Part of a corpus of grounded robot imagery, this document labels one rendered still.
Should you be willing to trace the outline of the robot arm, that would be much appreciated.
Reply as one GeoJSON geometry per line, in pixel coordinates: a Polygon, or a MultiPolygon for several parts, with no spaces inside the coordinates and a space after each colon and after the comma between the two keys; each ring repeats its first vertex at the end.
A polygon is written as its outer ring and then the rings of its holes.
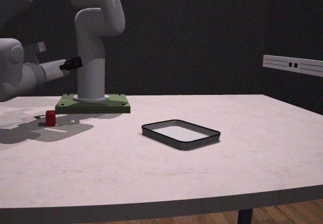
{"type": "MultiPolygon", "coordinates": [[[[13,17],[27,9],[33,0],[0,0],[0,31],[13,17]]],[[[105,48],[101,36],[119,36],[125,30],[120,0],[70,0],[83,9],[75,16],[78,102],[104,102],[105,48]]],[[[0,102],[29,93],[42,86],[43,74],[36,54],[46,51],[44,41],[23,47],[13,38],[0,38],[0,102]]]]}

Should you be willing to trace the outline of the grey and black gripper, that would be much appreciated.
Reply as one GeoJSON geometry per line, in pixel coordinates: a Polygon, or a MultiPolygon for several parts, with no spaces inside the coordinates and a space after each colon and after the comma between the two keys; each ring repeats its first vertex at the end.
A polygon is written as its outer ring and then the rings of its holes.
{"type": "Polygon", "coordinates": [[[69,70],[77,69],[82,66],[83,65],[82,65],[81,57],[75,57],[68,61],[58,60],[58,61],[39,64],[39,68],[41,69],[43,74],[42,86],[46,82],[53,81],[55,79],[58,79],[64,76],[68,76],[70,74],[69,70]],[[71,63],[67,64],[68,62],[71,62],[71,63]]]}

